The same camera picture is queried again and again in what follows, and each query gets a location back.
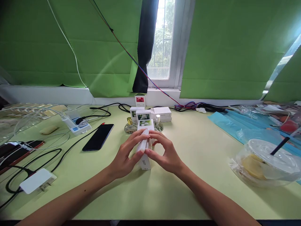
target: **finger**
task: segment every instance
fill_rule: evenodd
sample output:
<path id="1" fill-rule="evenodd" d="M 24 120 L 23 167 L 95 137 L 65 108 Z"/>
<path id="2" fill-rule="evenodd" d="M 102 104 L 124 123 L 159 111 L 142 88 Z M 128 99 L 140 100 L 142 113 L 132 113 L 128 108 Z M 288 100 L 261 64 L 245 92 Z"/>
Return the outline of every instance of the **finger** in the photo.
<path id="1" fill-rule="evenodd" d="M 158 143 L 160 143 L 159 141 L 155 141 L 154 143 L 153 143 L 153 146 L 155 146 L 156 144 L 158 144 Z"/>
<path id="2" fill-rule="evenodd" d="M 150 134 L 150 137 L 158 140 L 158 142 L 163 145 L 164 149 L 168 148 L 171 144 L 170 140 L 160 136 L 159 134 L 153 134 L 152 133 L 152 134 Z"/>
<path id="3" fill-rule="evenodd" d="M 128 150 L 128 154 L 131 152 L 133 147 L 135 147 L 136 144 L 138 144 L 140 141 L 150 138 L 149 135 L 142 134 L 140 136 L 135 137 L 133 140 L 131 140 L 129 143 L 126 144 L 126 149 Z"/>
<path id="4" fill-rule="evenodd" d="M 161 132 L 158 132 L 158 131 L 155 131 L 155 130 L 150 130 L 149 133 L 152 133 L 152 134 L 159 134 L 160 136 L 162 136 L 162 137 L 164 137 L 165 139 L 167 139 L 167 137 L 165 137 L 165 136 L 163 135 L 163 133 L 161 133 Z"/>
<path id="5" fill-rule="evenodd" d="M 148 149 L 146 148 L 144 153 L 152 160 L 156 161 L 157 163 L 161 163 L 162 160 L 163 160 L 163 156 L 159 155 L 157 152 L 151 150 L 151 149 Z"/>
<path id="6" fill-rule="evenodd" d="M 131 140 L 133 140 L 136 136 L 141 135 L 141 134 L 143 133 L 143 131 L 145 131 L 145 130 L 146 130 L 146 129 L 140 129 L 140 130 L 137 130 L 137 131 L 133 132 L 133 133 L 130 135 L 130 137 L 126 140 L 126 142 L 131 141 Z"/>
<path id="7" fill-rule="evenodd" d="M 141 159 L 143 155 L 143 152 L 142 151 L 138 151 L 136 152 L 133 157 L 131 158 L 130 160 L 130 164 L 134 167 L 136 165 L 137 162 L 139 162 L 139 160 Z"/>

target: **black straw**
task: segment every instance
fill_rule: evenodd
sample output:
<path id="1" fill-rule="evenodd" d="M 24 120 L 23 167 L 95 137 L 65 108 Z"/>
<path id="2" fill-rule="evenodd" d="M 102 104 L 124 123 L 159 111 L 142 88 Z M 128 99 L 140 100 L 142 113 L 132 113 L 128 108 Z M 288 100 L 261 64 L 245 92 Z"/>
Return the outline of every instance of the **black straw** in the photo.
<path id="1" fill-rule="evenodd" d="M 271 152 L 271 155 L 276 154 L 277 151 L 279 151 L 280 148 L 289 140 L 289 137 L 284 138 L 281 143 L 274 149 L 274 151 Z"/>

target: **white wall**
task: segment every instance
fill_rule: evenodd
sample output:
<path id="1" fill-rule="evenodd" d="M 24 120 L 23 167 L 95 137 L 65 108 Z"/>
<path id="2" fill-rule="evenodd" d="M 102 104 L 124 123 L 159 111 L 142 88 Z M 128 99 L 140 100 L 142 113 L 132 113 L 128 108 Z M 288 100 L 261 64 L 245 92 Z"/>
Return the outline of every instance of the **white wall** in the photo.
<path id="1" fill-rule="evenodd" d="M 217 106 L 225 105 L 254 105 L 261 104 L 260 100 L 201 100 L 201 99 L 180 99 L 180 90 L 162 89 L 173 99 L 184 105 L 190 101 L 205 102 Z M 0 96 L 10 103 L 35 103 L 35 104 L 89 104 L 93 100 L 94 105 L 106 105 L 115 102 L 135 106 L 133 97 L 120 98 L 95 98 L 87 89 L 72 87 L 45 87 L 45 86 L 17 86 L 0 85 Z M 146 96 L 148 106 L 173 106 L 176 103 L 161 91 L 149 88 Z"/>

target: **cup lid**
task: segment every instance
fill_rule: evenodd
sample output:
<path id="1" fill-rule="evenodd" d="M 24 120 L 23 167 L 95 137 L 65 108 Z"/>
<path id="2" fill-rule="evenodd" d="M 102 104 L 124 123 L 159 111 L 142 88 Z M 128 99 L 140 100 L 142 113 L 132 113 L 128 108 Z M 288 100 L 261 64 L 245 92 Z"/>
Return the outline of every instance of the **cup lid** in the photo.
<path id="1" fill-rule="evenodd" d="M 279 149 L 275 155 L 271 152 L 277 147 L 268 141 L 251 139 L 248 141 L 250 151 L 268 163 L 270 166 L 286 173 L 301 172 L 301 158 L 292 155 L 283 148 Z"/>

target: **hand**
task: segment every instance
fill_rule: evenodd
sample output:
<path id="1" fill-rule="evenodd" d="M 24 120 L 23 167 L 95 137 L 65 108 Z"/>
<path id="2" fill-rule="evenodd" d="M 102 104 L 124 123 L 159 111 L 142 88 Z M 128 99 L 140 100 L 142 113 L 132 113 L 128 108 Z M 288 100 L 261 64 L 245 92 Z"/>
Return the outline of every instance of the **hand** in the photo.
<path id="1" fill-rule="evenodd" d="M 150 137 L 156 139 L 153 146 L 157 143 L 163 145 L 165 152 L 163 156 L 151 149 L 145 149 L 145 154 L 152 160 L 156 161 L 163 169 L 170 173 L 177 174 L 184 166 L 184 163 L 178 156 L 173 143 L 168 140 L 162 133 L 150 130 Z"/>
<path id="2" fill-rule="evenodd" d="M 141 159 L 143 155 L 142 151 L 135 153 L 131 159 L 129 159 L 129 154 L 138 142 L 150 137 L 149 135 L 141 135 L 144 130 L 145 129 L 141 129 L 132 133 L 131 136 L 120 145 L 116 157 L 107 167 L 109 174 L 111 174 L 113 179 L 122 178 L 129 174 L 133 170 L 135 164 Z"/>

